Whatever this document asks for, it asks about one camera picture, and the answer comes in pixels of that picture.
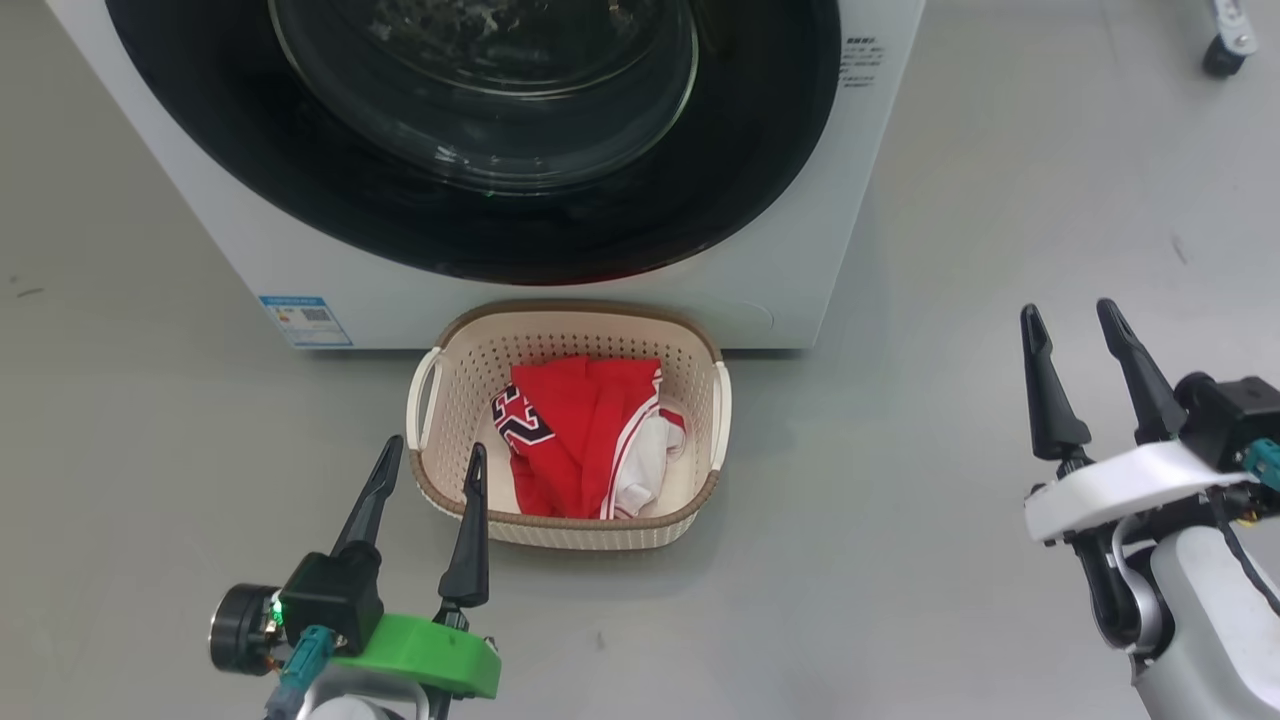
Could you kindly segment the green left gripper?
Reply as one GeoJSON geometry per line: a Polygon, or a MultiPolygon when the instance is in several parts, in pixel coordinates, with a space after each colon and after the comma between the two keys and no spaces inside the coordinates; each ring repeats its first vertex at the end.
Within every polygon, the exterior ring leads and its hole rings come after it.
{"type": "MultiPolygon", "coordinates": [[[[387,501],[394,493],[404,455],[404,437],[392,436],[360,491],[334,543],[338,557],[355,546],[375,547],[387,501]]],[[[488,456],[475,443],[463,478],[465,507],[451,564],[438,594],[443,609],[476,609],[490,596],[488,537],[488,456]]],[[[383,615],[356,656],[334,656],[329,665],[370,671],[417,685],[447,691],[462,698],[494,700],[502,671],[497,650],[481,635],[430,618],[383,615]]]]}

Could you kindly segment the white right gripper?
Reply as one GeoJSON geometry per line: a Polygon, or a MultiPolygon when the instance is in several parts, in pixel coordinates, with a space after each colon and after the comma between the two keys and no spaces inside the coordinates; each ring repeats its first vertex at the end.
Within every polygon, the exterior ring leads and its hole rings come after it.
{"type": "Polygon", "coordinates": [[[1039,309],[1020,310],[1021,356],[1030,447],[1034,457],[1076,464],[1024,501],[1024,521],[1034,542],[1064,541],[1112,521],[1225,489],[1228,506],[1248,521],[1262,518],[1262,484],[1243,470],[1220,471],[1175,439],[1187,420],[1149,351],[1111,299],[1096,304],[1106,346],[1123,370],[1135,414],[1137,448],[1091,462],[1092,441],[1065,393],[1052,361],[1053,345],[1039,309]]]}

